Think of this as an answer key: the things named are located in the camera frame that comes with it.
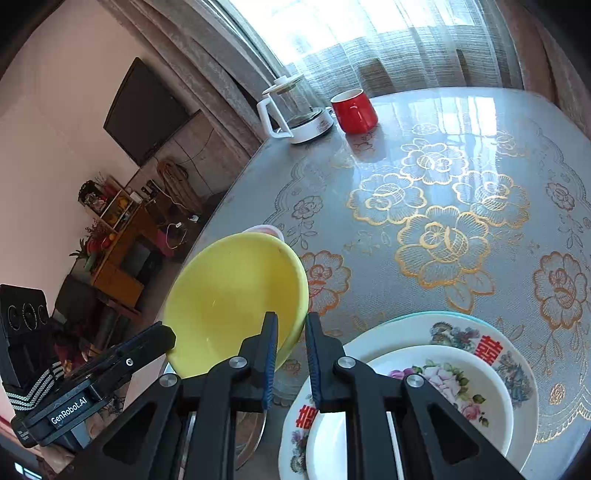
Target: glossy table surface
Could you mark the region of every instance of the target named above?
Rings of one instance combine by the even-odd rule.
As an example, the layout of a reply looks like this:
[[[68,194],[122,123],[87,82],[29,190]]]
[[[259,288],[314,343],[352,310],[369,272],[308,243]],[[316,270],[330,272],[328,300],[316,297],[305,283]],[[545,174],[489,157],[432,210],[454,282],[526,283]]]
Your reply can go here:
[[[447,88],[372,100],[378,126],[305,145],[268,140],[196,242],[271,223],[300,256],[310,308],[346,343],[425,310],[474,315],[530,363],[540,396],[522,473],[556,479],[591,423],[591,142],[518,90]],[[305,342],[277,372],[288,405]],[[274,406],[237,478],[277,478],[285,407]]]

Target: white plate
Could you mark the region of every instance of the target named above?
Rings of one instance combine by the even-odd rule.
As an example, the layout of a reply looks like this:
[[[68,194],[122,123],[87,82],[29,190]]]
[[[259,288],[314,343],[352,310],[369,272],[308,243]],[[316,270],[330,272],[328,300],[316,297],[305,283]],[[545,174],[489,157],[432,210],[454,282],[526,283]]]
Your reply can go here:
[[[492,342],[492,350],[483,348],[488,342]],[[537,434],[538,388],[525,358],[491,325],[460,313],[415,313],[390,320],[359,335],[345,345],[345,353],[363,362],[370,362],[394,350],[429,343],[456,346],[471,353],[476,353],[478,349],[479,355],[485,351],[495,356],[500,350],[492,367],[507,386],[514,411],[513,437],[507,459],[521,470],[530,455]],[[307,478],[306,444],[315,413],[308,378],[283,424],[279,449],[281,480]]]
[[[458,410],[473,414],[470,422],[506,455],[513,433],[511,398],[496,372],[477,356],[451,346],[418,345],[386,353],[368,362],[368,365],[381,375],[393,376],[396,372],[402,378],[414,371],[430,378],[431,383],[448,401],[455,403]],[[390,433],[398,458],[400,453],[396,452],[393,428]],[[316,416],[306,447],[306,467],[310,480],[347,479],[344,413]]]

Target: mug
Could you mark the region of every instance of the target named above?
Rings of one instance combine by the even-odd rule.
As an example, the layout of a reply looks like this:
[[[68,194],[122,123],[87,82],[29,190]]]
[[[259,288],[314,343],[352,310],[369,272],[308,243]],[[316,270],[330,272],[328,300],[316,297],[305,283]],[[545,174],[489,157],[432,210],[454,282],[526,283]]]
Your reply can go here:
[[[365,134],[378,124],[378,115],[361,88],[335,95],[330,103],[345,133]]]

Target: yellow bowl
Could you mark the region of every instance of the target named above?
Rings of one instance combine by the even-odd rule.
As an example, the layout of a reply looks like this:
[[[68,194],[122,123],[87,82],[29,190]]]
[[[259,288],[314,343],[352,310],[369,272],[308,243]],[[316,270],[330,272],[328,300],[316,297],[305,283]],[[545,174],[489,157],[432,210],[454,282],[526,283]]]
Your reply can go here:
[[[295,252],[265,233],[237,233],[209,245],[181,272],[164,324],[177,337],[168,361],[187,378],[237,355],[261,331],[265,312],[279,318],[279,368],[300,337],[308,310],[306,271]]]

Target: wall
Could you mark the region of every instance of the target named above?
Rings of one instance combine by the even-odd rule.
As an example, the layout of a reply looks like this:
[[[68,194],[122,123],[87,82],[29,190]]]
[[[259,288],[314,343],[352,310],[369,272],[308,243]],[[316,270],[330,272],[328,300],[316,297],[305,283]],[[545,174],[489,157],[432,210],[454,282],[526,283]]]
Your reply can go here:
[[[181,165],[187,171],[189,185],[202,199],[230,188],[242,170],[239,160],[202,112],[189,120],[146,162],[129,182],[129,187],[141,195],[141,187],[147,180],[154,180],[162,187],[156,169],[158,162],[163,160],[173,160]]]
[[[136,56],[153,61],[96,0],[66,0],[0,80],[0,283],[44,290],[50,311],[91,224],[80,186],[137,171],[102,128]],[[12,417],[1,387],[0,416]]]

